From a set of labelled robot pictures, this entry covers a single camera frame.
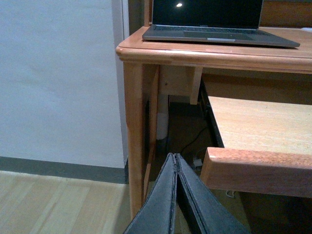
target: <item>laptop trackpad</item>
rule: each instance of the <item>laptop trackpad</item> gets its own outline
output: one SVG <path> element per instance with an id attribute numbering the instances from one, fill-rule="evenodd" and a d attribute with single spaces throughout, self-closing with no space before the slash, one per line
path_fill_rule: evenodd
<path id="1" fill-rule="evenodd" d="M 231 33 L 202 33 L 202 32 L 184 32 L 184 36 L 188 38 L 207 38 L 207 40 L 220 41 L 234 41 L 234 40 L 253 40 L 244 34 L 231 34 Z"/>

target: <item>gray baseboard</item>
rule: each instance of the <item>gray baseboard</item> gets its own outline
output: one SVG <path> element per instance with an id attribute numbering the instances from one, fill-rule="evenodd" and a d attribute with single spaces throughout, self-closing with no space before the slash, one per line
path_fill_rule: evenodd
<path id="1" fill-rule="evenodd" d="M 59 176 L 65 178 L 104 181 L 119 184 L 128 183 L 128 163 L 125 168 L 111 168 L 0 157 L 0 170 L 42 176 Z"/>

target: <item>cable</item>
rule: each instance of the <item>cable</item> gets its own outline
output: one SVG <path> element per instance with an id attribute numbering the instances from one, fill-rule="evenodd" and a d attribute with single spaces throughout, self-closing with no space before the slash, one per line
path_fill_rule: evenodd
<path id="1" fill-rule="evenodd" d="M 184 146 L 184 148 L 180 151 L 180 154 L 182 154 L 183 151 L 184 151 L 187 147 L 189 147 L 190 145 L 192 145 L 192 144 L 199 138 L 200 134 L 201 134 L 203 131 L 205 131 L 207 128 L 208 128 L 208 127 L 203 128 L 203 129 L 197 134 L 197 136 L 195 137 L 194 140 L 192 140 L 189 144 L 187 144 L 186 146 Z"/>

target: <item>white wall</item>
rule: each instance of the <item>white wall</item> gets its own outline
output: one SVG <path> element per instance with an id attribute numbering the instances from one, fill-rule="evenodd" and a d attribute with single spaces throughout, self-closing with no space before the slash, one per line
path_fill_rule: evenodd
<path id="1" fill-rule="evenodd" d="M 112 1 L 0 1 L 0 156 L 124 167 Z"/>

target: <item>wooden frame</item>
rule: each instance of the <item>wooden frame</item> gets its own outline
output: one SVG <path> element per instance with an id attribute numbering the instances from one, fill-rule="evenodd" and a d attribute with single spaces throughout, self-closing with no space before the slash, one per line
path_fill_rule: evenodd
<path id="1" fill-rule="evenodd" d="M 312 197 L 311 155 L 208 147 L 200 178 L 211 189 Z"/>

